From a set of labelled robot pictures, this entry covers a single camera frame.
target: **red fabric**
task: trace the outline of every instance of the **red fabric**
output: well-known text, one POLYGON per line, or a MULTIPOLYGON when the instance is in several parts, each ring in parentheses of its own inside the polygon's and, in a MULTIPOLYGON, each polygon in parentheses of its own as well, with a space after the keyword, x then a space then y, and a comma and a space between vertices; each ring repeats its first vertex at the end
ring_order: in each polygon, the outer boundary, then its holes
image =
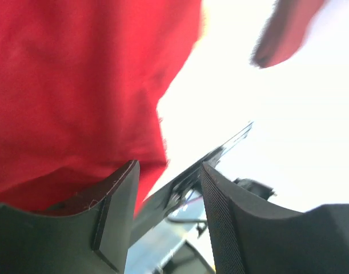
POLYGON ((288 60, 302 45, 307 28, 325 0, 280 0, 253 61, 260 67, 288 60))
POLYGON ((137 212, 199 15, 200 0, 0 0, 0 202, 45 209, 137 159, 137 212))

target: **dark red object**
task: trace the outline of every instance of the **dark red object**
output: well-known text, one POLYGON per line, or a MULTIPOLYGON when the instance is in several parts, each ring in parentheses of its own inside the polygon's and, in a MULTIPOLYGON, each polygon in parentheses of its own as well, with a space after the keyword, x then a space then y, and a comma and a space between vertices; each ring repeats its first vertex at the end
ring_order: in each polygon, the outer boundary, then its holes
POLYGON ((307 28, 325 0, 279 0, 253 62, 262 68, 290 58, 302 45, 307 28))
POLYGON ((137 212, 199 15, 200 0, 0 0, 0 202, 43 210, 137 159, 137 212))

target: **red cloth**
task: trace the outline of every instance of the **red cloth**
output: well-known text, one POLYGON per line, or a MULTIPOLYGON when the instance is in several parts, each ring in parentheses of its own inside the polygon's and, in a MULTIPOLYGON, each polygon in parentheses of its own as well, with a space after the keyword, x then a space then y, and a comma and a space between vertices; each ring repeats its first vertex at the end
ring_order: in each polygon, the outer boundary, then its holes
POLYGON ((199 16, 200 0, 0 0, 0 202, 45 209, 137 159, 137 212, 199 16))
POLYGON ((290 58, 302 45, 307 28, 325 0, 279 0, 253 57, 262 68, 290 58))

